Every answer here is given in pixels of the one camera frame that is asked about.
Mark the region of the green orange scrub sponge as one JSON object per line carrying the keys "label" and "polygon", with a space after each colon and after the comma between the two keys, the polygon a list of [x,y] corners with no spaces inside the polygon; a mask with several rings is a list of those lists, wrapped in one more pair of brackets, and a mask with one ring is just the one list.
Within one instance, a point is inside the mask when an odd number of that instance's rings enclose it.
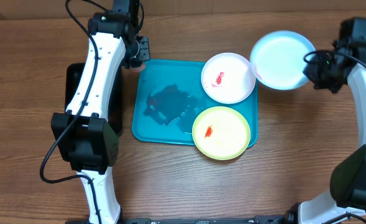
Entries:
{"label": "green orange scrub sponge", "polygon": [[141,66],[139,67],[131,67],[130,68],[130,71],[131,72],[134,72],[134,73],[139,73],[141,72],[142,70],[144,70],[146,68],[145,64],[142,64]]}

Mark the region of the light blue plate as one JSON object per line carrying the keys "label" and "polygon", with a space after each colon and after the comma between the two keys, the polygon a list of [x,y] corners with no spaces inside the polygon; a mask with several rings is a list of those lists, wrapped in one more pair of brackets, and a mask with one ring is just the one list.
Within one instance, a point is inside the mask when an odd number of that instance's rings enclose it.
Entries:
{"label": "light blue plate", "polygon": [[303,57],[314,51],[313,44],[303,35],[280,30],[259,39],[250,53],[254,75],[261,83],[275,90],[294,90],[309,82],[303,73]]}

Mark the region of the pink white plate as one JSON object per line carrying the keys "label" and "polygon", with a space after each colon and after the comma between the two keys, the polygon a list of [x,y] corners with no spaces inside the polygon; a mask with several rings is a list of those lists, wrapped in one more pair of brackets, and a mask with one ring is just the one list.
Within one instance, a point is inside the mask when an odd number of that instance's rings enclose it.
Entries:
{"label": "pink white plate", "polygon": [[222,104],[245,100],[254,90],[256,77],[250,62],[231,52],[211,57],[201,71],[201,84],[206,94]]}

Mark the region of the yellow green plate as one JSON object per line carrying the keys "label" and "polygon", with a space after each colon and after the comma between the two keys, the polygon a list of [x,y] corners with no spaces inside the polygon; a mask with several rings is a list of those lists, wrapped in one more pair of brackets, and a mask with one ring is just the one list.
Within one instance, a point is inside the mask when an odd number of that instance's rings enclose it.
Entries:
{"label": "yellow green plate", "polygon": [[248,148],[251,130],[238,111],[214,106],[196,117],[192,137],[195,146],[205,156],[226,161],[240,156]]}

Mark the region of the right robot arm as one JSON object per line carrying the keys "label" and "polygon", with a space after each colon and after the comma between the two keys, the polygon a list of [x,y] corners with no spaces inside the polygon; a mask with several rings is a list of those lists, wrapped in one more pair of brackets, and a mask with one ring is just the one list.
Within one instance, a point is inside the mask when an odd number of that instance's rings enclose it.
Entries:
{"label": "right robot arm", "polygon": [[366,18],[341,22],[333,50],[317,50],[304,56],[303,73],[317,90],[337,93],[347,85],[354,97],[357,118],[357,150],[337,165],[329,188],[297,203],[277,223],[342,223],[356,219],[366,223]]}

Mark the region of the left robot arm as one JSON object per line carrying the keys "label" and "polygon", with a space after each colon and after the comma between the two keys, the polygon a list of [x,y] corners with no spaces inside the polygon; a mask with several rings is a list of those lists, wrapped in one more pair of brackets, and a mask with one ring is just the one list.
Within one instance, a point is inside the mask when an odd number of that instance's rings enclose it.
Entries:
{"label": "left robot arm", "polygon": [[77,88],[64,113],[52,116],[55,142],[40,166],[40,178],[52,183],[44,169],[59,149],[76,171],[59,181],[82,181],[89,205],[87,223],[122,223],[112,179],[119,138],[109,124],[109,107],[121,67],[139,68],[150,60],[148,38],[139,34],[144,17],[140,1],[114,1],[112,9],[93,15],[82,27],[88,36],[88,54]]}

